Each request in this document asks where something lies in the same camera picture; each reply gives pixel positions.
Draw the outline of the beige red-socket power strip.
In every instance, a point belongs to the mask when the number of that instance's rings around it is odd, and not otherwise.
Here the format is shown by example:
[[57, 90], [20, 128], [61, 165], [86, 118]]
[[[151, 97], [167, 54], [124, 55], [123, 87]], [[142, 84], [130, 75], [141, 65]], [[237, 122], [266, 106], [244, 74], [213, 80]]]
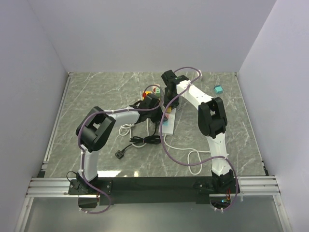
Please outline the beige red-socket power strip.
[[151, 91], [160, 99], [161, 98], [161, 88], [159, 84], [154, 84], [150, 86]]

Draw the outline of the white multicolour power strip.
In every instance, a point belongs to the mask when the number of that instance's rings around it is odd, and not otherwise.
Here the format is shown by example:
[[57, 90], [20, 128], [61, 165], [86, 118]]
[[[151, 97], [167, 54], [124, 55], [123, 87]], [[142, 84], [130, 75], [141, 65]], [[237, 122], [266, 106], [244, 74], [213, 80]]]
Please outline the white multicolour power strip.
[[174, 133], [174, 125], [176, 118], [176, 109], [172, 109], [171, 113], [165, 113], [165, 118], [162, 123], [162, 134], [172, 136]]

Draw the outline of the teal USB charger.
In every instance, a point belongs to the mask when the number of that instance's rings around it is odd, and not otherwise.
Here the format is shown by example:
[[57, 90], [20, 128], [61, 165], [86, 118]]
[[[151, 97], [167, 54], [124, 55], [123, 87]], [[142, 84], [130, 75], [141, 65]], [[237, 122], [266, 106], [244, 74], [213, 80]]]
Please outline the teal USB charger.
[[220, 94], [220, 93], [223, 93], [223, 88], [221, 85], [217, 85], [214, 87], [214, 91], [216, 94]]

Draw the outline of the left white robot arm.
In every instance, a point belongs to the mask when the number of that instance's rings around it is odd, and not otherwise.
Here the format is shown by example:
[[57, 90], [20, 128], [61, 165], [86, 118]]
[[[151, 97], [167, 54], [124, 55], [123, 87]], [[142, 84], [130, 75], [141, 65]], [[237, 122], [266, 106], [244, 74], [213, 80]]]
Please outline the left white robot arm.
[[105, 146], [114, 127], [138, 124], [147, 119], [157, 123], [162, 115], [160, 99], [153, 93], [123, 109], [105, 111], [93, 107], [76, 129], [81, 150], [80, 168], [76, 174], [80, 190], [91, 194], [98, 189], [98, 151]]

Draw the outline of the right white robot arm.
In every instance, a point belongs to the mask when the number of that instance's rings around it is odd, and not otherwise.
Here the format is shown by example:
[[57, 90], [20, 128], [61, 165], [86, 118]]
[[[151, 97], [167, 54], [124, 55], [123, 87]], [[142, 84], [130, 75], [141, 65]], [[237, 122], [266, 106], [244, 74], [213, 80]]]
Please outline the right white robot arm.
[[212, 188], [218, 193], [226, 193], [226, 190], [235, 188], [235, 193], [239, 193], [239, 182], [237, 172], [228, 159], [225, 143], [225, 132], [227, 127], [227, 117], [223, 100], [219, 97], [214, 98], [194, 85], [194, 82], [201, 77], [201, 72], [194, 69], [198, 76], [189, 80], [186, 76], [177, 76], [174, 71], [168, 70], [161, 75], [166, 87], [164, 92], [164, 107], [177, 107], [179, 97], [184, 97], [190, 102], [198, 112], [197, 123], [200, 132], [206, 137], [209, 145], [210, 157], [199, 160], [198, 163], [180, 162], [174, 159], [165, 147], [162, 133], [160, 140], [167, 156], [175, 163], [193, 167], [200, 166], [205, 162], [211, 161], [212, 168]]

